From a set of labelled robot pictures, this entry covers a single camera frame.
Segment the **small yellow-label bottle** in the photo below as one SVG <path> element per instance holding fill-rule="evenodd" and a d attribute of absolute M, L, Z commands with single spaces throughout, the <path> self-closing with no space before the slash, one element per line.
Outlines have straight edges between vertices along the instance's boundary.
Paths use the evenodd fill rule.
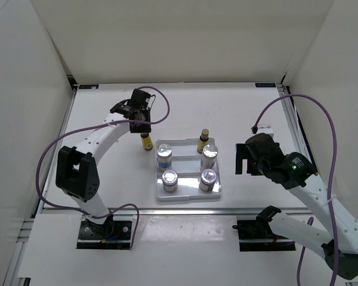
<path fill-rule="evenodd" d="M 203 148 L 208 144 L 208 141 L 209 141 L 209 130 L 202 129 L 201 135 L 197 143 L 197 152 L 199 154 L 202 154 Z"/>
<path fill-rule="evenodd" d="M 141 133 L 140 138 L 145 150 L 151 150 L 153 148 L 153 142 L 149 133 Z"/>

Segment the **tall silver-lid jar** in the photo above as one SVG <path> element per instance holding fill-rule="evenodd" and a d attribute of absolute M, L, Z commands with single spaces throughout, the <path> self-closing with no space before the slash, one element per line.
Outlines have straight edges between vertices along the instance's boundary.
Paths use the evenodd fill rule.
<path fill-rule="evenodd" d="M 204 146 L 202 156 L 200 158 L 200 170 L 212 169 L 215 166 L 218 156 L 218 148 L 216 145 L 208 144 Z"/>
<path fill-rule="evenodd" d="M 172 166 L 172 148 L 168 144 L 160 144 L 156 150 L 158 168 L 161 171 L 169 170 Z"/>

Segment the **short white-lid spice jar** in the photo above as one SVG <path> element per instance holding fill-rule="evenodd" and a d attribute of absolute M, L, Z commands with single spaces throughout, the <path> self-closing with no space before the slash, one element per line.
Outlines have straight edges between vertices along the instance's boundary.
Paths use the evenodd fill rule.
<path fill-rule="evenodd" d="M 210 192 L 213 190 L 216 181 L 216 173 L 212 169 L 205 169 L 200 176 L 199 189 L 204 192 Z"/>
<path fill-rule="evenodd" d="M 166 192 L 174 192 L 178 187 L 178 175 L 174 170 L 166 170 L 162 174 L 163 189 Z"/>

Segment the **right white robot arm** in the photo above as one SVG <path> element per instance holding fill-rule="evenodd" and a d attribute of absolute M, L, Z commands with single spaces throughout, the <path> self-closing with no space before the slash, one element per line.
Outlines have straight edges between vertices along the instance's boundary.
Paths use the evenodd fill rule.
<path fill-rule="evenodd" d="M 256 217 L 256 231 L 263 238 L 287 237 L 320 256 L 338 276 L 358 276 L 358 220 L 335 198 L 312 163 L 301 153 L 284 154 L 271 135 L 258 133 L 236 144 L 235 173 L 261 175 L 297 197 L 324 226 L 317 229 L 268 206 Z"/>

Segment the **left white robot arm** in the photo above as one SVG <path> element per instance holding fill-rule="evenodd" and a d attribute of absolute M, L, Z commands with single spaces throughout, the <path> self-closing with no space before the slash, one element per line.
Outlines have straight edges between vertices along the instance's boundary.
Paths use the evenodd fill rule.
<path fill-rule="evenodd" d="M 113 216 L 98 194 L 100 178 L 97 165 L 109 148 L 128 132 L 151 131 L 149 101 L 152 96 L 140 89 L 131 98 L 114 105 L 104 120 L 83 141 L 58 152 L 55 184 L 85 212 L 89 228 L 99 238 L 111 237 Z"/>

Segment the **white tiered organizer tray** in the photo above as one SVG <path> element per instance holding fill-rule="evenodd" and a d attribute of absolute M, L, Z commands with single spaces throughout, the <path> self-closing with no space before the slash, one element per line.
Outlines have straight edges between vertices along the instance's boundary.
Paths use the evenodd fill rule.
<path fill-rule="evenodd" d="M 221 196 L 221 182 L 219 164 L 216 161 L 212 167 L 216 174 L 216 181 L 211 191 L 205 192 L 199 189 L 201 154 L 197 152 L 197 138 L 192 139 L 160 139 L 155 142 L 158 148 L 167 144 L 172 148 L 171 169 L 178 175 L 178 187 L 173 192 L 165 191 L 163 188 L 162 174 L 158 162 L 156 169 L 156 197 L 159 201 L 173 203 L 175 201 L 213 200 Z"/>

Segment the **left blue corner label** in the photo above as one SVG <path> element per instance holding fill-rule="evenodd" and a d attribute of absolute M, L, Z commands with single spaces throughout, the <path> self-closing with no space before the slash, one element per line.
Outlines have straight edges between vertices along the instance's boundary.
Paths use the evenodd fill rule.
<path fill-rule="evenodd" d="M 99 85 L 79 85 L 78 89 L 98 89 Z"/>

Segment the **blue corner label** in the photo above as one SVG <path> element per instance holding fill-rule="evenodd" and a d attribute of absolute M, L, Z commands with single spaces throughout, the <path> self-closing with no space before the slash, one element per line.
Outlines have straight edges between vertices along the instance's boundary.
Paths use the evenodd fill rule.
<path fill-rule="evenodd" d="M 98 89 L 99 85 L 79 85 L 78 89 Z"/>
<path fill-rule="evenodd" d="M 275 83 L 264 83 L 264 82 L 257 82 L 255 83 L 256 88 L 275 88 Z"/>

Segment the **right blue corner label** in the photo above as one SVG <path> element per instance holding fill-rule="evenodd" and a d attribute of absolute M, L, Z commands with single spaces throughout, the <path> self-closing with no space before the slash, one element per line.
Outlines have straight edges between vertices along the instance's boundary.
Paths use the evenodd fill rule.
<path fill-rule="evenodd" d="M 275 83 L 264 83 L 264 82 L 257 82 L 255 83 L 256 88 L 275 88 Z"/>

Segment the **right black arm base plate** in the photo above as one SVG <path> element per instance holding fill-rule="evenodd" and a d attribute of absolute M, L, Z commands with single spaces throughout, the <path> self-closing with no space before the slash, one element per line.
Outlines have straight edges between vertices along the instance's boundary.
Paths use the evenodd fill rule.
<path fill-rule="evenodd" d="M 237 231 L 240 252 L 295 251 L 295 243 L 286 237 L 265 234 L 255 220 L 238 220 L 232 229 Z"/>

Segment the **aluminium right rail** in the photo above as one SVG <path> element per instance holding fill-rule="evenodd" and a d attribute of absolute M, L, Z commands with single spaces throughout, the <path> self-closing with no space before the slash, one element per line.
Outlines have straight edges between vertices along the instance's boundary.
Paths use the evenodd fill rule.
<path fill-rule="evenodd" d="M 281 100 L 281 105 L 283 107 L 285 117 L 288 122 L 289 130 L 296 151 L 307 157 L 309 161 L 315 164 L 293 99 L 291 97 L 285 98 Z"/>

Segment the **aluminium rail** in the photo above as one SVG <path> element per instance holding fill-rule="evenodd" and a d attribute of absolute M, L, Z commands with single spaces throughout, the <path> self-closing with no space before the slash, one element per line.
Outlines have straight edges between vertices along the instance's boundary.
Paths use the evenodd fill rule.
<path fill-rule="evenodd" d="M 293 99 L 291 97 L 285 98 L 281 100 L 281 105 L 283 107 L 285 117 L 288 122 L 289 130 L 296 151 L 307 157 L 309 161 L 315 164 Z"/>
<path fill-rule="evenodd" d="M 263 209 L 143 209 L 139 208 L 140 215 L 257 215 Z M 289 215 L 310 215 L 311 211 L 307 208 L 284 208 L 282 212 L 285 212 Z M 59 210 L 59 209 L 51 209 L 51 208 L 44 208 L 36 213 L 38 214 L 45 214 L 45 215 L 77 215 L 79 212 L 74 210 Z M 132 208 L 128 207 L 123 210 L 119 210 L 115 212 L 115 215 L 136 215 L 137 211 Z"/>

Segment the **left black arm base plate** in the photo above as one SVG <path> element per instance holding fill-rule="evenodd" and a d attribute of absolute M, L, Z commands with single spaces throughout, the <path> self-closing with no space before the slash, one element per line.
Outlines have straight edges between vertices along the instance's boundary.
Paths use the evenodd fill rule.
<path fill-rule="evenodd" d="M 86 219 L 81 220 L 76 241 L 80 250 L 129 250 L 131 246 L 131 219 L 106 220 L 105 225 L 96 225 Z"/>

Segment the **aluminium front rail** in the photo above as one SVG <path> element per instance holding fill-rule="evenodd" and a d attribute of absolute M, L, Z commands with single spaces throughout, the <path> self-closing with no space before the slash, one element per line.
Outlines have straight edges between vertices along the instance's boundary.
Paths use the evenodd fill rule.
<path fill-rule="evenodd" d="M 140 215 L 257 215 L 263 209 L 143 209 L 139 208 Z M 282 212 L 285 212 L 289 215 L 310 215 L 311 211 L 307 208 L 284 208 Z M 45 214 L 45 215 L 77 215 L 79 212 L 74 210 L 59 210 L 59 209 L 51 209 L 51 208 L 44 208 L 36 213 L 38 214 Z M 128 207 L 123 210 L 119 210 L 115 212 L 115 215 L 136 215 L 137 211 L 132 208 Z"/>

